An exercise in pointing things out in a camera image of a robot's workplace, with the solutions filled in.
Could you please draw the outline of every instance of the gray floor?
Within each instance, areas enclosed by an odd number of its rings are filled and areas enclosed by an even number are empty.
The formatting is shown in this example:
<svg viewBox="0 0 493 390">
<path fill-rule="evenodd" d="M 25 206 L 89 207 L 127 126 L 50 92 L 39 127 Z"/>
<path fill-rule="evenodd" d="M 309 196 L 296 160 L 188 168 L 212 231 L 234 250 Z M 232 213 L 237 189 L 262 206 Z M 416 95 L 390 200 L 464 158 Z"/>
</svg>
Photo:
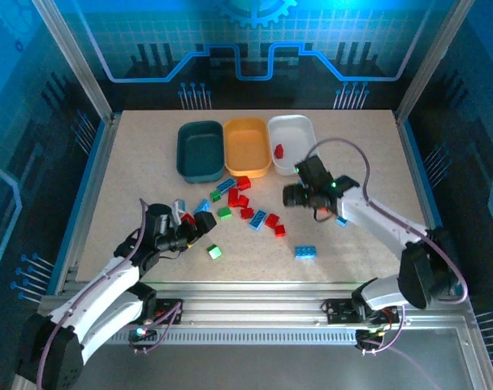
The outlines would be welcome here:
<svg viewBox="0 0 493 390">
<path fill-rule="evenodd" d="M 405 331 L 392 351 L 361 356 L 340 346 L 170 346 L 134 356 L 127 346 L 99 349 L 75 390 L 99 389 L 433 389 L 472 388 L 456 334 Z"/>
</svg>

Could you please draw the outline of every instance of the green block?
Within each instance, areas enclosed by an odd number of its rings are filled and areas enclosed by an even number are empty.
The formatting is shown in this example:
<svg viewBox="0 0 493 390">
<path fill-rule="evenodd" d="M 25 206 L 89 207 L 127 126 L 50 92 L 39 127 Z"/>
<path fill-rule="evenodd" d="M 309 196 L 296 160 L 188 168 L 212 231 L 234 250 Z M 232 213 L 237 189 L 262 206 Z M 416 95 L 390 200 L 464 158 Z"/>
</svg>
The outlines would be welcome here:
<svg viewBox="0 0 493 390">
<path fill-rule="evenodd" d="M 221 199 L 221 193 L 218 190 L 213 191 L 212 193 L 210 193 L 210 199 L 212 200 L 212 202 L 218 201 L 219 199 Z"/>
<path fill-rule="evenodd" d="M 211 245 L 208 248 L 206 248 L 208 251 L 208 254 L 212 258 L 212 260 L 215 260 L 216 258 L 220 258 L 223 252 L 221 252 L 221 249 L 217 245 Z"/>
<path fill-rule="evenodd" d="M 217 215 L 220 219 L 226 219 L 231 217 L 230 207 L 226 206 L 217 211 Z"/>
</svg>

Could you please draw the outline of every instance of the orange bin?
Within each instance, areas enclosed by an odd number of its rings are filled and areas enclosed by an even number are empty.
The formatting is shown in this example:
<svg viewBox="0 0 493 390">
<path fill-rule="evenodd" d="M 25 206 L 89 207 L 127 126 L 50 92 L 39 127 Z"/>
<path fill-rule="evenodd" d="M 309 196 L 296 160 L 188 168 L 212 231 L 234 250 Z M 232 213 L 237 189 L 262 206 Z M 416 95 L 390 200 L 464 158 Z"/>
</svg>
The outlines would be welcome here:
<svg viewBox="0 0 493 390">
<path fill-rule="evenodd" d="M 264 119 L 236 118 L 224 124 L 224 164 L 233 176 L 261 177 L 271 164 Z"/>
</svg>

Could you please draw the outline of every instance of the red block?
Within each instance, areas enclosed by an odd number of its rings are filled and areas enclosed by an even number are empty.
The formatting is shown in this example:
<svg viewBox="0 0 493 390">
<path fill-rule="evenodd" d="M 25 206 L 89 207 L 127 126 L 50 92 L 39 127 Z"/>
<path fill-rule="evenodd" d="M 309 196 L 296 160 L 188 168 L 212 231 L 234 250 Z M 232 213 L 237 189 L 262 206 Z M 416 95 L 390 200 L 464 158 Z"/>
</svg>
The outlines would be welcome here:
<svg viewBox="0 0 493 390">
<path fill-rule="evenodd" d="M 237 188 L 230 188 L 228 190 L 228 205 L 230 207 L 237 207 L 239 201 L 239 190 Z"/>
<path fill-rule="evenodd" d="M 284 157 L 284 148 L 282 144 L 278 144 L 275 146 L 275 158 L 281 159 L 282 157 Z"/>
<path fill-rule="evenodd" d="M 279 219 L 280 218 L 278 215 L 270 214 L 268 215 L 268 218 L 266 218 L 264 224 L 269 228 L 275 229 L 275 226 L 277 226 L 277 222 L 279 221 Z"/>
<path fill-rule="evenodd" d="M 237 201 L 238 207 L 242 207 L 243 209 L 245 209 L 246 207 L 248 207 L 248 204 L 249 204 L 248 197 L 241 195 L 239 197 L 239 201 Z"/>
<path fill-rule="evenodd" d="M 182 217 L 181 217 L 181 222 L 183 221 L 188 221 L 189 223 L 191 223 L 192 225 L 195 225 L 196 224 L 196 220 L 194 219 L 194 217 L 192 217 L 190 214 L 184 214 Z"/>
<path fill-rule="evenodd" d="M 241 219 L 251 219 L 255 215 L 255 211 L 253 209 L 248 208 L 248 209 L 243 209 L 240 211 L 240 217 Z"/>
<path fill-rule="evenodd" d="M 245 189 L 249 189 L 252 186 L 252 182 L 249 181 L 249 178 L 247 176 L 241 176 L 237 178 L 237 188 L 240 189 L 241 191 L 244 191 Z"/>
<path fill-rule="evenodd" d="M 275 237 L 284 237 L 286 236 L 286 229 L 284 229 L 284 225 L 275 226 Z"/>
</svg>

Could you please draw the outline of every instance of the beige tabletop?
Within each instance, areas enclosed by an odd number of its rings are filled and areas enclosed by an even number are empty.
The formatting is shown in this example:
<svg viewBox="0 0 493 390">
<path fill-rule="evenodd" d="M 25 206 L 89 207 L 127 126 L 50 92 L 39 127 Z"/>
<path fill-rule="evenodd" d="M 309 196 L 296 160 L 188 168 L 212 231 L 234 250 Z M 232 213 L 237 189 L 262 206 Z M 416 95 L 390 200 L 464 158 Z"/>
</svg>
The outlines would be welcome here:
<svg viewBox="0 0 493 390">
<path fill-rule="evenodd" d="M 371 164 L 370 196 L 397 213 L 423 223 L 419 201 L 405 160 L 400 137 L 389 110 L 187 110 L 124 111 L 110 154 L 100 196 L 84 252 L 78 281 L 92 279 L 112 257 L 112 252 L 140 224 L 138 199 L 171 204 L 186 201 L 193 212 L 202 198 L 209 198 L 216 183 L 188 184 L 175 169 L 178 129 L 187 122 L 213 119 L 221 124 L 237 117 L 256 116 L 269 120 L 276 115 L 301 114 L 311 119 L 317 140 L 345 137 L 356 142 Z M 320 149 L 326 168 L 334 177 L 348 175 L 362 182 L 365 171 L 354 149 L 327 144 Z M 241 220 L 238 209 L 189 251 L 176 260 L 163 259 L 144 281 L 306 281 L 355 282 L 396 273 L 398 259 L 363 227 L 334 220 L 316 223 L 313 212 L 284 208 L 283 186 L 297 176 L 281 176 L 273 164 L 268 174 L 252 180 L 244 192 L 254 209 L 280 216 L 284 238 L 262 227 L 255 232 Z M 215 214 L 226 200 L 212 205 Z M 206 248 L 218 245 L 219 260 L 211 260 Z M 296 245 L 315 245 L 313 261 L 294 258 Z"/>
</svg>

